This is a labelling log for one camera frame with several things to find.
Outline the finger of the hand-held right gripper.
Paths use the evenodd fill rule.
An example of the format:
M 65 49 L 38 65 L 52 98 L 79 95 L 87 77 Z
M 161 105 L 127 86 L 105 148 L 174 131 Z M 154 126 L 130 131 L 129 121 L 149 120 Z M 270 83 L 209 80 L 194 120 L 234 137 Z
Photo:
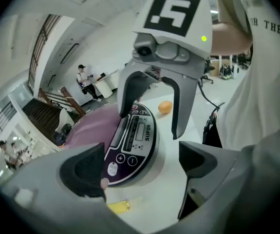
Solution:
M 154 78 L 146 73 L 150 65 L 129 61 L 121 70 L 117 90 L 117 106 L 121 118 L 125 118 L 133 103 L 140 99 Z
M 176 74 L 172 78 L 162 77 L 162 82 L 172 87 L 174 91 L 171 132 L 173 140 L 176 140 L 186 130 L 195 99 L 198 80 Z

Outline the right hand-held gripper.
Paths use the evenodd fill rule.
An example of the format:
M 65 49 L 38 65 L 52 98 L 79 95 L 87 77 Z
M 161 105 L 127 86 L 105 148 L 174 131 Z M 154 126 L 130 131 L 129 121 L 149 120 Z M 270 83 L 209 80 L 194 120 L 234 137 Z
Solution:
M 133 57 L 200 79 L 212 49 L 208 0 L 147 0 L 136 17 Z

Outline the dark wooden staircase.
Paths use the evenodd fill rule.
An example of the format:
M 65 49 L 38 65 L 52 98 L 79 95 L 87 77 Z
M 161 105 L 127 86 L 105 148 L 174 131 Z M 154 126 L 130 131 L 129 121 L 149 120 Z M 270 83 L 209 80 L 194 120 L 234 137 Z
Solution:
M 42 89 L 38 92 L 38 98 L 29 101 L 22 110 L 46 138 L 52 139 L 59 124 L 59 114 L 63 109 L 74 122 L 86 114 L 69 93 L 59 95 Z

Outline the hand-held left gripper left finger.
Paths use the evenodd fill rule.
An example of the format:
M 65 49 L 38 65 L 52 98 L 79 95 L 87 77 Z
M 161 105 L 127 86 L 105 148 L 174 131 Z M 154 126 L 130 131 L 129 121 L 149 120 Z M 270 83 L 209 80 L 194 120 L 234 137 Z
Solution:
M 106 204 L 105 145 L 33 159 L 0 186 L 10 208 L 39 234 L 139 234 Z

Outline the person's right forearm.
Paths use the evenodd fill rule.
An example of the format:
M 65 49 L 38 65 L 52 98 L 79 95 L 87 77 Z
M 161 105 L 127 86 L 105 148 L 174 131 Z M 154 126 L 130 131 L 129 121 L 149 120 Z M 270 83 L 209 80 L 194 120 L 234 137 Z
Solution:
M 237 55 L 245 52 L 252 45 L 252 39 L 248 38 L 236 27 L 218 23 L 212 26 L 212 48 L 213 56 Z

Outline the yellow drink bottle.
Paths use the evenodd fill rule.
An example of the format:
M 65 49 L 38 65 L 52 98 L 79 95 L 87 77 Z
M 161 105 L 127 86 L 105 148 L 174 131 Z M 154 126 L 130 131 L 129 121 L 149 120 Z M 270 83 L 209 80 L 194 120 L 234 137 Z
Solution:
M 130 210 L 131 205 L 128 200 L 123 200 L 115 203 L 107 204 L 108 208 L 113 211 L 116 215 L 126 213 Z

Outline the person's black shorts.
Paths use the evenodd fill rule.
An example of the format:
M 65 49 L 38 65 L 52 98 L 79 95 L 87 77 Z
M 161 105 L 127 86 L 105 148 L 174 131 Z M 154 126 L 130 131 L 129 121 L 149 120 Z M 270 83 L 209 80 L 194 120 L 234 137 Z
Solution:
M 213 124 L 211 126 L 207 125 L 204 127 L 202 144 L 217 148 L 223 147 L 216 124 Z

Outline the black balcony railing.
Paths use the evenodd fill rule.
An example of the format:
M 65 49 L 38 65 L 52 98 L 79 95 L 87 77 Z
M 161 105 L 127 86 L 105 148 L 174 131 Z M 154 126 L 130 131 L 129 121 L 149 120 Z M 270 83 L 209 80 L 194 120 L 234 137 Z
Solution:
M 55 25 L 58 23 L 60 18 L 61 18 L 60 15 L 49 14 L 46 20 L 44 21 L 42 27 L 40 28 L 40 32 L 38 34 L 38 37 L 36 39 L 32 51 L 32 56 L 31 56 L 31 61 L 29 66 L 27 85 L 31 93 L 34 92 L 36 71 L 37 71 L 38 62 L 42 50 L 48 40 L 49 35 L 51 34 L 52 30 L 54 29 Z

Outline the black office chair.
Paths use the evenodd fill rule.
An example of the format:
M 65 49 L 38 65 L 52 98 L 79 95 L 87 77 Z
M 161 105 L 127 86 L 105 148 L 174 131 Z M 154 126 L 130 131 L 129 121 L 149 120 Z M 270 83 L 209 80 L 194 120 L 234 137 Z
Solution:
M 210 79 L 207 75 L 208 73 L 210 73 L 210 71 L 213 71 L 213 70 L 215 70 L 215 68 L 211 65 L 211 59 L 206 59 L 205 60 L 204 74 L 200 78 L 201 87 L 203 87 L 203 80 L 210 81 L 211 84 L 214 83 L 214 80 Z

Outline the orange fruit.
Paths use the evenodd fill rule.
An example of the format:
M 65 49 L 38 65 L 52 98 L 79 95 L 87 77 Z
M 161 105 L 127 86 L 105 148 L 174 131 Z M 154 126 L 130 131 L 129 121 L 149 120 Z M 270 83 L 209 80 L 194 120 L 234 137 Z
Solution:
M 172 108 L 173 108 L 173 104 L 171 101 L 163 101 L 159 104 L 158 111 L 161 114 L 169 114 L 171 113 Z

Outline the white curved counter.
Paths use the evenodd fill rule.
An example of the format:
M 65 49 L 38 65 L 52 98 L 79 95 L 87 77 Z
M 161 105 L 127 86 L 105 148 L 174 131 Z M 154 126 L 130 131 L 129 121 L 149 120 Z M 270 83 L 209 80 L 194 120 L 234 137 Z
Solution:
M 120 70 L 115 70 L 96 81 L 94 86 L 104 98 L 109 98 L 113 90 L 118 88 Z

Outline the person's beige shirt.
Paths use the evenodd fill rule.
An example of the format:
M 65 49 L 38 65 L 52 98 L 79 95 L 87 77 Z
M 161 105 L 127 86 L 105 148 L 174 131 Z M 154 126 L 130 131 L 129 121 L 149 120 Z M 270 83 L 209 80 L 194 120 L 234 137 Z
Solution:
M 252 39 L 250 66 L 218 113 L 223 148 L 239 151 L 280 130 L 280 14 L 269 0 L 217 0 L 219 23 Z

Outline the purple rice cooker lid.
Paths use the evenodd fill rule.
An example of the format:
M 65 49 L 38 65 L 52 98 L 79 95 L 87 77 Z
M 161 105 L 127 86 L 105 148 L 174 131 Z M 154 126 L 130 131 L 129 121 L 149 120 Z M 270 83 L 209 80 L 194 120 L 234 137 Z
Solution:
M 73 126 L 64 148 L 72 149 L 94 143 L 104 143 L 108 150 L 121 121 L 116 103 L 106 104 L 83 116 Z

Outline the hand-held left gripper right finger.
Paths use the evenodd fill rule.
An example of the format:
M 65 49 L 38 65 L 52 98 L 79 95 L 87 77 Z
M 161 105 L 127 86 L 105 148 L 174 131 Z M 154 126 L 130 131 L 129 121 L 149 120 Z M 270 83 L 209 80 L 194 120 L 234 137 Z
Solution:
M 179 142 L 187 176 L 180 221 L 157 234 L 252 234 L 280 206 L 280 130 L 232 151 Z

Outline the rice cooker base with panel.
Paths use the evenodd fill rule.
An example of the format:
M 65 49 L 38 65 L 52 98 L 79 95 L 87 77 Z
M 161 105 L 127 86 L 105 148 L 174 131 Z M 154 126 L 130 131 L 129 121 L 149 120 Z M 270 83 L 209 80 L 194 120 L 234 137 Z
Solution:
M 153 113 L 135 102 L 120 120 L 105 153 L 102 177 L 109 187 L 143 186 L 160 174 L 165 154 L 159 151 L 159 130 Z

